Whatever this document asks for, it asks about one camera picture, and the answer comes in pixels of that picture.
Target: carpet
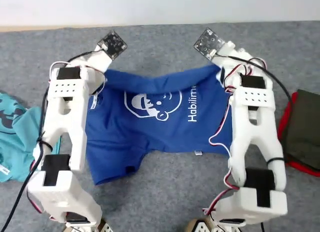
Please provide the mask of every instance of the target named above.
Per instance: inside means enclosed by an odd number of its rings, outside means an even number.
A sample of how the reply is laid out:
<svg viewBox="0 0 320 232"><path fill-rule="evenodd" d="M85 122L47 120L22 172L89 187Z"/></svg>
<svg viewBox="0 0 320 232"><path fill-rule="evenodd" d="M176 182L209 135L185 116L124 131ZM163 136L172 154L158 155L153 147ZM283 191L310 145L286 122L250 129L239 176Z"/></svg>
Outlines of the carpet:
<svg viewBox="0 0 320 232"><path fill-rule="evenodd" d="M292 93L297 88L320 94L320 22L161 25L117 28L58 29L0 33L0 89L18 97L25 106L39 106L48 85L49 66L92 50L97 41L115 29L128 49L111 68L140 75L159 76L208 64L193 48L206 27L233 41L268 68ZM276 118L279 121L287 98L274 84ZM70 151L63 137L62 152ZM256 148L245 157L246 165L265 167ZM82 186L103 209L114 232L178 232L188 221L202 216L202 207L223 189L227 158L221 155L162 153L143 159L132 176L94 186L88 167L79 176ZM318 231L320 226L319 179L287 168L288 214L266 223L266 231ZM0 184L1 227L21 183ZM25 195L8 231L61 231L63 225L39 215ZM243 232L260 231L248 225Z"/></svg>

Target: teal t-shirt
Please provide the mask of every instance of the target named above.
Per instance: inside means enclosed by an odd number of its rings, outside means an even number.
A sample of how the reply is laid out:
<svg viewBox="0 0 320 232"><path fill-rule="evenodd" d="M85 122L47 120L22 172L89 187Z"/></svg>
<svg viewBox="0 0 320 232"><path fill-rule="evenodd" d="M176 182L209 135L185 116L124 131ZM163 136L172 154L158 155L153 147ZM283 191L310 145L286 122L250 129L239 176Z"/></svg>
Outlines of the teal t-shirt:
<svg viewBox="0 0 320 232"><path fill-rule="evenodd" d="M24 108L7 94L0 93L0 182L24 181L34 160L41 109ZM59 153L60 140L52 153Z"/></svg>

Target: printed logo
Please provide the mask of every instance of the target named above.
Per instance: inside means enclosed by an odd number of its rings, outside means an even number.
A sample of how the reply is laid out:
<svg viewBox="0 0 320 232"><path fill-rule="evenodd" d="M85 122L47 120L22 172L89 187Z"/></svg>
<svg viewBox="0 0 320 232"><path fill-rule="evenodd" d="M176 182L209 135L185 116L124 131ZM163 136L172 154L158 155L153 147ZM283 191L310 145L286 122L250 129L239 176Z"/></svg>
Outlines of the printed logo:
<svg viewBox="0 0 320 232"><path fill-rule="evenodd" d="M0 99L1 107L7 107L8 110L14 108L13 111L0 110L0 122L2 124L2 131L0 133L5 134L16 134L13 130L14 120L25 113L25 110L21 107L20 104L14 101L13 98L9 99Z"/></svg>
<svg viewBox="0 0 320 232"><path fill-rule="evenodd" d="M125 107L138 118L154 117L167 121L182 102L180 91L165 94L132 94L124 92Z"/></svg>

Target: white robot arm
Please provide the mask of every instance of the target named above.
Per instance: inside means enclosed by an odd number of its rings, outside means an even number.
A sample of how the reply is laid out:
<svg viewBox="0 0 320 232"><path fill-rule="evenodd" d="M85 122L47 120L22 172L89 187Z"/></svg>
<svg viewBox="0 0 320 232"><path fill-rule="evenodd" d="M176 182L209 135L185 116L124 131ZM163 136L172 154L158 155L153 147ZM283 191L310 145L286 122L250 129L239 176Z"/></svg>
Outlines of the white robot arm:
<svg viewBox="0 0 320 232"><path fill-rule="evenodd" d="M232 91L229 103L233 140L228 167L237 189L232 196L220 199L219 195L211 204L214 208L207 213L208 222L193 221L193 231L239 231L237 228L246 224L287 214L287 197L283 192L286 171L277 138L273 83L264 71L244 62L263 66L264 61L252 57L244 49L236 51L234 43L225 43L210 29L205 30L194 48L221 67L217 79L226 91ZM250 144L260 149L268 169L246 168L245 154Z"/></svg>
<svg viewBox="0 0 320 232"><path fill-rule="evenodd" d="M85 164L89 97L93 93L97 97L105 83L104 72L126 48L124 41L112 31L97 44L88 60L79 57L64 68L50 69L41 138L43 155L27 189L52 219L71 227L69 231L111 231L102 221L101 207L82 189L76 174L82 172ZM50 155L51 148L64 133L69 134L72 142L70 155ZM33 151L36 161L40 153L38 143Z"/></svg>

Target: blue t-shirt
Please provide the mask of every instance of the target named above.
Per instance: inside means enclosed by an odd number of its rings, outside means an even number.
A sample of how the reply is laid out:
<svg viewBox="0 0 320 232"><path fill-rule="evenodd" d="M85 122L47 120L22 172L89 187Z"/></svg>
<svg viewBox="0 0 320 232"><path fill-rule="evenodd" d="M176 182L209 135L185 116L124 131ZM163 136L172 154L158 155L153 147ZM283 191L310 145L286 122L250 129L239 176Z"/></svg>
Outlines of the blue t-shirt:
<svg viewBox="0 0 320 232"><path fill-rule="evenodd" d="M226 154L208 143L228 104L229 94L216 79L219 70L210 65L157 78L107 70L86 121L86 157L95 184L137 171L152 150ZM230 147L231 113L212 142Z"/></svg>

